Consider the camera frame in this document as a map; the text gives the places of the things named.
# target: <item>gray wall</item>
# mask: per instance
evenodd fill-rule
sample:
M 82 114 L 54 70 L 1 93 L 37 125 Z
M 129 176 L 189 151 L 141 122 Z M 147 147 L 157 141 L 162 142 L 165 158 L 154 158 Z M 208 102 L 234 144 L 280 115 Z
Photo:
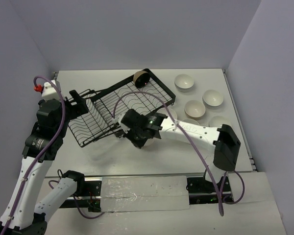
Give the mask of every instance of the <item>gray wall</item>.
M 256 165 L 294 235 L 294 0 L 261 2 L 227 75 Z
M 54 70 L 228 67 L 260 0 L 11 0 Z
M 19 175 L 24 141 L 35 122 L 35 75 L 48 66 L 8 0 L 0 0 L 0 216 Z

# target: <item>white tabletop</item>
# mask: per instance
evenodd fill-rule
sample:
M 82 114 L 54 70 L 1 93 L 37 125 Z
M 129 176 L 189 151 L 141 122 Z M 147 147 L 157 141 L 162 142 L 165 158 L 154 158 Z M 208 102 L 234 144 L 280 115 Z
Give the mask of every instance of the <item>white tabletop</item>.
M 86 89 L 101 90 L 133 75 L 138 70 L 76 70 L 60 71 L 58 81 L 62 93 L 70 97 L 70 90 L 82 92 Z M 202 102 L 202 95 L 208 89 L 221 92 L 224 102 L 220 108 L 206 109 L 204 117 L 199 121 L 208 126 L 213 116 L 222 115 L 230 119 L 233 130 L 242 145 L 239 152 L 236 170 L 252 171 L 247 149 L 235 114 L 233 103 L 221 69 L 201 70 L 151 70 L 176 95 L 172 108 L 178 119 L 186 117 L 184 105 L 188 100 Z M 188 74 L 195 79 L 195 89 L 189 93 L 181 93 L 174 86 L 174 78 L 179 74 Z M 207 163 L 212 161 L 213 154 L 200 149 Z M 187 143 L 156 140 L 153 145 L 143 149 L 135 148 L 127 139 L 115 136 L 103 138 L 80 148 L 70 130 L 64 143 L 50 168 L 47 176 L 56 176 L 57 169 L 75 170 L 88 176 L 96 175 L 140 175 L 140 174 L 175 174 L 204 172 L 200 159 Z
M 217 204 L 190 205 L 187 210 L 106 213 L 95 220 L 81 217 L 77 209 L 58 209 L 48 223 L 46 235 L 286 235 L 265 173 L 243 173 L 246 193 L 236 205 L 224 205 L 224 217 Z M 234 198 L 241 194 L 241 182 L 231 174 Z M 39 200 L 51 190 L 45 179 Z M 84 213 L 95 216 L 96 213 Z

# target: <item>black wire dish rack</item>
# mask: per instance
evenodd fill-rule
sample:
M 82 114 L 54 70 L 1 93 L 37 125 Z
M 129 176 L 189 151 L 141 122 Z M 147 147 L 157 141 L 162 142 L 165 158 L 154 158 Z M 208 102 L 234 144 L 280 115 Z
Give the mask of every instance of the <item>black wire dish rack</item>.
M 174 104 L 175 94 L 164 85 L 149 69 L 150 81 L 138 89 L 130 76 L 117 84 L 100 91 L 85 90 L 79 95 L 86 99 L 89 112 L 71 120 L 69 129 L 80 147 L 115 134 L 120 136 L 121 127 L 113 122 L 113 109 L 116 102 L 129 92 L 148 92 L 160 98 L 167 106 Z M 143 115 L 151 115 L 163 108 L 162 103 L 148 94 L 130 94 L 124 97 L 116 108 L 116 117 L 129 109 Z

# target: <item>clear plastic sheet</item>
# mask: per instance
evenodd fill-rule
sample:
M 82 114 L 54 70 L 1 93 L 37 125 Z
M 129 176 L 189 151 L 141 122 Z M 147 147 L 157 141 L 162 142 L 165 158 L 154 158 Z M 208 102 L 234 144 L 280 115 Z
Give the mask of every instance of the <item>clear plastic sheet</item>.
M 185 210 L 189 206 L 186 176 L 104 178 L 103 212 Z

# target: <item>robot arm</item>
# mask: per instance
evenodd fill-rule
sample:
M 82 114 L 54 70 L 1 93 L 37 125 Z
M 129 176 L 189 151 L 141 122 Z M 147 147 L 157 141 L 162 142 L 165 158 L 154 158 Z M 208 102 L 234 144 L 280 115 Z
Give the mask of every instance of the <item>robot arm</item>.
M 60 84 L 52 81 L 60 90 Z M 3 227 L 8 224 L 6 234 L 44 234 L 47 222 L 50 220 L 59 206 L 72 194 L 79 193 L 84 184 L 84 175 L 74 171 L 68 171 L 63 175 L 59 185 L 37 205 L 36 201 L 43 180 L 55 159 L 56 153 L 63 143 L 69 121 L 88 112 L 86 101 L 76 91 L 71 91 L 73 101 L 64 101 L 65 120 L 60 134 L 43 153 L 38 162 L 34 165 L 25 179 L 25 173 L 41 150 L 50 142 L 59 129 L 62 118 L 62 106 L 59 95 L 49 82 L 44 87 L 36 87 L 36 91 L 42 93 L 37 111 L 37 122 L 34 124 L 31 135 L 25 141 L 23 150 L 22 168 L 15 186 L 11 200 L 0 218 L 0 233 Z M 19 188 L 23 192 L 19 197 L 13 217 L 10 217 L 13 204 L 17 199 Z
M 193 125 L 175 120 L 163 114 L 155 113 L 149 117 L 138 114 L 135 110 L 128 110 L 118 118 L 124 137 L 131 140 L 134 146 L 141 148 L 147 139 L 170 139 L 189 142 L 183 132 L 176 127 L 177 122 L 193 142 L 200 147 L 214 153 L 213 164 L 209 166 L 216 182 L 220 182 L 226 171 L 235 170 L 241 143 L 233 129 L 228 125 L 222 128 Z M 205 175 L 207 182 L 212 182 L 209 174 Z

